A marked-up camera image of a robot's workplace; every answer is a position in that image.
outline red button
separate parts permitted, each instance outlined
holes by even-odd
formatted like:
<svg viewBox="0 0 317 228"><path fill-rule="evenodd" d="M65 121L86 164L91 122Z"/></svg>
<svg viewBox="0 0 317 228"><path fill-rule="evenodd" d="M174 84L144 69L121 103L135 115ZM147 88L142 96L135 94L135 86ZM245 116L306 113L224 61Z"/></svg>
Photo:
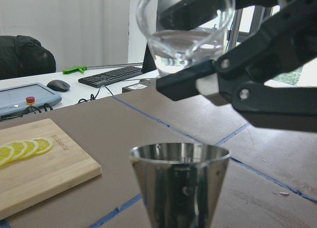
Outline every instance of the red button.
<svg viewBox="0 0 317 228"><path fill-rule="evenodd" d="M34 103L35 102L35 97L27 97L26 98L27 103Z"/></svg>

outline white wall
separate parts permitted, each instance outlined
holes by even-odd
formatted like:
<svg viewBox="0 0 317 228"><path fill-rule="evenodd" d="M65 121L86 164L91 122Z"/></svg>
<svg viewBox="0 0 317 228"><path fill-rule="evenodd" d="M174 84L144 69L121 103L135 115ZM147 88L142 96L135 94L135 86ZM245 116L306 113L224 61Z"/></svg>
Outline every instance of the white wall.
<svg viewBox="0 0 317 228"><path fill-rule="evenodd" d="M128 62L142 62L144 58L146 39L139 30L136 21L136 9L139 1L130 0Z"/></svg>
<svg viewBox="0 0 317 228"><path fill-rule="evenodd" d="M57 70L128 61L130 0L0 0L0 35L38 39Z"/></svg>

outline cutting board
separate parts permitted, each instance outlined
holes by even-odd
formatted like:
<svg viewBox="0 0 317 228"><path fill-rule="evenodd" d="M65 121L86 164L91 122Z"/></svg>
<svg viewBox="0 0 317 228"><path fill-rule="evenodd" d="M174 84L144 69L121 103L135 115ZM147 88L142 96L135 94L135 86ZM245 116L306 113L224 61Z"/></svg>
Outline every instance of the cutting board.
<svg viewBox="0 0 317 228"><path fill-rule="evenodd" d="M53 148L0 167L0 220L101 174L101 166L51 119L0 130L0 145L36 137L51 138Z"/></svg>

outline emergency stop button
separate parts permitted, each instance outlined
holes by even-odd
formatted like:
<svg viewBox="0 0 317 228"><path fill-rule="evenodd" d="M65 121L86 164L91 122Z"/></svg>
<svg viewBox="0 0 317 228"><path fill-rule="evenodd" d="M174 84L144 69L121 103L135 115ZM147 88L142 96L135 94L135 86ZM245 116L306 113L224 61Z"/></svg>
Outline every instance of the emergency stop button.
<svg viewBox="0 0 317 228"><path fill-rule="evenodd" d="M27 97L25 100L27 105L35 104L35 97Z"/></svg>

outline cable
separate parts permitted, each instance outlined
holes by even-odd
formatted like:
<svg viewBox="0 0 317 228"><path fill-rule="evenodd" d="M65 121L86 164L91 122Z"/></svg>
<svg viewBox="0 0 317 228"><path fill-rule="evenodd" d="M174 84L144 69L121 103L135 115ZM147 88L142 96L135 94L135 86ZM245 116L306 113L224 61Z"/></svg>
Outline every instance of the cable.
<svg viewBox="0 0 317 228"><path fill-rule="evenodd" d="M136 79L125 79L125 80L122 80L122 81L134 81L134 80L149 80L149 79L156 79L158 78L159 76L155 77L155 78L136 78Z"/></svg>
<svg viewBox="0 0 317 228"><path fill-rule="evenodd" d="M23 112L21 113L20 117L23 117L25 114L29 113L29 109L32 109L32 111L35 113L35 111L33 109L36 109L37 111L39 111L39 113L42 113L42 111L38 108L38 107L35 107L35 106L28 106L26 109L23 110Z"/></svg>
<svg viewBox="0 0 317 228"><path fill-rule="evenodd" d="M98 94L99 94L101 88L107 88L107 90L111 93L111 95L113 95L113 93L110 91L110 89L109 89L107 86L103 85L103 86L101 86L101 87L98 89L98 92L97 92L97 94L96 94L95 96L94 96L94 94L91 94L91 95L90 95L90 99L84 99L84 98L82 98L82 99L80 99L80 100L78 101L77 104L86 103L86 102L95 100L95 99L97 98L97 96L98 96Z"/></svg>
<svg viewBox="0 0 317 228"><path fill-rule="evenodd" d="M53 107L52 107L50 104L48 104L48 103L45 103L43 106L44 106L44 110L45 110L46 112L48 111L48 110L47 110L47 107L50 108L50 111L53 110ZM18 118L18 117L23 117L24 115L26 115L26 114L29 113L29 110L30 110L30 109L31 109L31 111L32 111L34 114L36 114L36 112L34 111L34 109L37 110L39 113L42 113L42 111L41 111L38 107L33 106L33 105L30 105L30 106L28 106L26 109L24 109L20 115L15 115L15 116L7 117L7 118L2 118L2 116L0 116L0 121L6 121L6 120L15 119L15 118Z"/></svg>
<svg viewBox="0 0 317 228"><path fill-rule="evenodd" d="M228 36L228 42L227 42L227 46L226 46L226 52L227 52L227 50L228 50L228 46L229 46L229 41L230 41L230 36L231 36L232 26L233 26L233 21L232 21L232 23L231 23L230 30L229 30L229 36Z"/></svg>

